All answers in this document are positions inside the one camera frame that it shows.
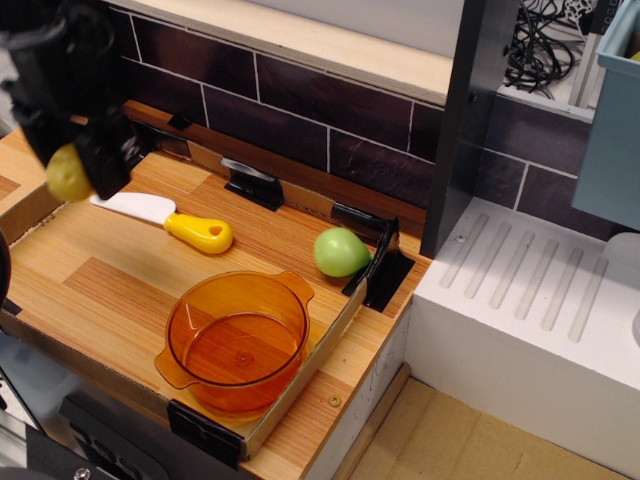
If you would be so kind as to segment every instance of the tile backsplash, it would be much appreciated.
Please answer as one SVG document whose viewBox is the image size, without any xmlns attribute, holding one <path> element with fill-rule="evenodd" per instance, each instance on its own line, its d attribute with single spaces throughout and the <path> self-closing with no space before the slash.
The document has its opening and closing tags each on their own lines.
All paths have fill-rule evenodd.
<svg viewBox="0 0 640 480">
<path fill-rule="evenodd" d="M 475 196 L 608 240 L 624 228 L 571 206 L 590 128 L 498 95 Z"/>
<path fill-rule="evenodd" d="M 130 98 L 427 207 L 443 110 L 112 7 Z M 590 236 L 571 199 L 590 124 L 498 95 L 475 195 Z"/>
<path fill-rule="evenodd" d="M 112 7 L 130 98 L 426 208 L 442 109 Z"/>
</svg>

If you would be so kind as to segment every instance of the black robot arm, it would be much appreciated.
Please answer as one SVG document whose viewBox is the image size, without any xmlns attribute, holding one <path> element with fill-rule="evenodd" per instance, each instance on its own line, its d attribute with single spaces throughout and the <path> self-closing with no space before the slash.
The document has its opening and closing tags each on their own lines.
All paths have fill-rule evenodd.
<svg viewBox="0 0 640 480">
<path fill-rule="evenodd" d="M 109 198 L 146 152 L 120 109 L 114 31 L 101 4 L 1 3 L 0 47 L 18 72 L 1 86 L 27 141 L 45 167 L 62 146 L 75 144 L 93 188 Z"/>
</svg>

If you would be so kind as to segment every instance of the green apple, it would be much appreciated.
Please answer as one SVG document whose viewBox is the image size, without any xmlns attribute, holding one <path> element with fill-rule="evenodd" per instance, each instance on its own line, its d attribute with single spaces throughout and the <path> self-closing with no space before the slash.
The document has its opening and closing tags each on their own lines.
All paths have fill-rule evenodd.
<svg viewBox="0 0 640 480">
<path fill-rule="evenodd" d="M 373 255 L 362 240 L 343 227 L 325 230 L 313 248 L 316 265 L 330 277 L 347 277 L 366 266 Z"/>
</svg>

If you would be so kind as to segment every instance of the knife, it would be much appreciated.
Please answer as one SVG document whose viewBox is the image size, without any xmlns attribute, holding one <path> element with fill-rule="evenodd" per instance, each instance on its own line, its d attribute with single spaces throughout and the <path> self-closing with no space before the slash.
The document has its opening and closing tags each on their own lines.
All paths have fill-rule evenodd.
<svg viewBox="0 0 640 480">
<path fill-rule="evenodd" d="M 227 222 L 175 213 L 176 204 L 169 198 L 148 193 L 119 192 L 108 200 L 92 195 L 89 202 L 162 225 L 167 232 L 205 253 L 222 253 L 233 242 L 233 232 Z"/>
</svg>

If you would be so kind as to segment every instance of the light blue container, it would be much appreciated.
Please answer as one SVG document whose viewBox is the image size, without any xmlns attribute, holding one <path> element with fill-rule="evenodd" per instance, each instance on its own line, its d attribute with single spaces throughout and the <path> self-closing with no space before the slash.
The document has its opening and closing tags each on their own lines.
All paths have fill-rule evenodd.
<svg viewBox="0 0 640 480">
<path fill-rule="evenodd" d="M 640 31 L 640 0 L 626 0 L 597 49 L 606 69 L 573 206 L 640 230 L 640 62 L 624 58 Z"/>
</svg>

